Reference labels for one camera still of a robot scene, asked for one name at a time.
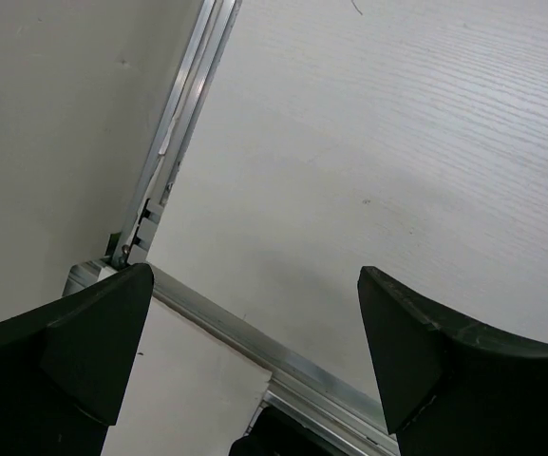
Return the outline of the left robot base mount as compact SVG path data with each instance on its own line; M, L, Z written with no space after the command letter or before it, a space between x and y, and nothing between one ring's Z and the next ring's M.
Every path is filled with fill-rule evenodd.
M278 408L266 407L251 430L235 440L229 456L334 456L345 452Z

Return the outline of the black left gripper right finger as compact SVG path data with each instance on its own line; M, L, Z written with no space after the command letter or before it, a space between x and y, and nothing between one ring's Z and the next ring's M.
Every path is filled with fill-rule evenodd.
M404 455L548 455L548 344L426 298L372 267L361 315Z

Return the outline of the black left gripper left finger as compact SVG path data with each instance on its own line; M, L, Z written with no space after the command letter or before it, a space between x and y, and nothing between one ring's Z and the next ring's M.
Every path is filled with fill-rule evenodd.
M0 322L0 455L99 455L117 424L154 275L135 264Z

